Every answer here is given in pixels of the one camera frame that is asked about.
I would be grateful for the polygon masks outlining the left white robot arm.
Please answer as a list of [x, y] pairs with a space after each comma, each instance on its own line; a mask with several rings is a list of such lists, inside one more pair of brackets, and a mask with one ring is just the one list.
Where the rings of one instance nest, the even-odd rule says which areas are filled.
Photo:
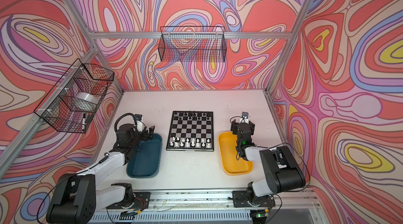
[[132, 208], [136, 199], [131, 184], [113, 183], [103, 190], [98, 190], [97, 186], [131, 160], [136, 146], [152, 140], [154, 130], [151, 126], [139, 131], [136, 124], [115, 127], [116, 142], [104, 158], [91, 167], [60, 177], [47, 209], [46, 221], [49, 224], [86, 224], [95, 213], [109, 206]]

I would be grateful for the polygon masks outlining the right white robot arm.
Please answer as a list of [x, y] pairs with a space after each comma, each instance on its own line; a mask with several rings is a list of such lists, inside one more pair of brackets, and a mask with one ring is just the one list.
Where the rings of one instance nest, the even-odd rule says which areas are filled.
[[230, 123], [232, 133], [237, 136], [236, 158], [260, 163], [263, 168], [263, 178], [247, 186], [246, 197], [250, 205], [259, 206], [274, 194], [306, 186], [306, 177], [288, 147], [258, 146], [252, 140], [255, 131], [252, 122], [242, 119]]

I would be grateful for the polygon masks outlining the black white chess board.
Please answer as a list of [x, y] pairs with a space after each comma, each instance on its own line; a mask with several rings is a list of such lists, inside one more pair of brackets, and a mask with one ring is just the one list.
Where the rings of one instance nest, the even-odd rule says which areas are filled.
[[166, 150], [214, 151], [214, 113], [173, 111]]

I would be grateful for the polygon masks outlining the yellow plastic tray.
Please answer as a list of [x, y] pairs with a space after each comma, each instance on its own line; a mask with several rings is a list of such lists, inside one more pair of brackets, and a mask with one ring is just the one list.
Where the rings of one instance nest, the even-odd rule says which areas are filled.
[[232, 176], [248, 174], [254, 168], [254, 165], [251, 161], [245, 161], [241, 158], [238, 158], [236, 141], [237, 136], [233, 135], [233, 133], [230, 131], [223, 132], [218, 137], [221, 162], [224, 172], [227, 175]]

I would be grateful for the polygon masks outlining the teal plastic tray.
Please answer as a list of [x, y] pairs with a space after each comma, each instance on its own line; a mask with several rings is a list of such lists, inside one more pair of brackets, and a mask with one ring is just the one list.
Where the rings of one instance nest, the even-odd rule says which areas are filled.
[[126, 172], [130, 178], [151, 178], [159, 171], [162, 152], [162, 138], [154, 134], [152, 140], [141, 141], [127, 164]]

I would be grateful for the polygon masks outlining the black marker in basket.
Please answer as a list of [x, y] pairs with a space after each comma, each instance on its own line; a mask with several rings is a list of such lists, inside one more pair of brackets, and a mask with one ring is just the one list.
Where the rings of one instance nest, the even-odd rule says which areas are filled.
[[86, 130], [86, 114], [84, 113], [83, 114], [83, 117], [82, 117], [82, 131], [83, 132], [85, 132], [85, 130]]

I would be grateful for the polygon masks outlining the silver tape roll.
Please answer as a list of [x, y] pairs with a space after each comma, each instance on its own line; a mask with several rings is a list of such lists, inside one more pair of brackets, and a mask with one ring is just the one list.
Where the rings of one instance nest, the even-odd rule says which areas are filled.
[[83, 100], [85, 102], [98, 104], [99, 100], [94, 96], [86, 92], [79, 92], [75, 95], [75, 98]]

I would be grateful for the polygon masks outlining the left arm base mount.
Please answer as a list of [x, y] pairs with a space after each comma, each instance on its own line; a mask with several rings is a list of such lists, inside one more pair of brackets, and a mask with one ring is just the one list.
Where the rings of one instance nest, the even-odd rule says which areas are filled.
[[151, 193], [149, 191], [135, 191], [133, 196], [125, 197], [124, 200], [107, 207], [110, 209], [144, 210], [149, 207]]

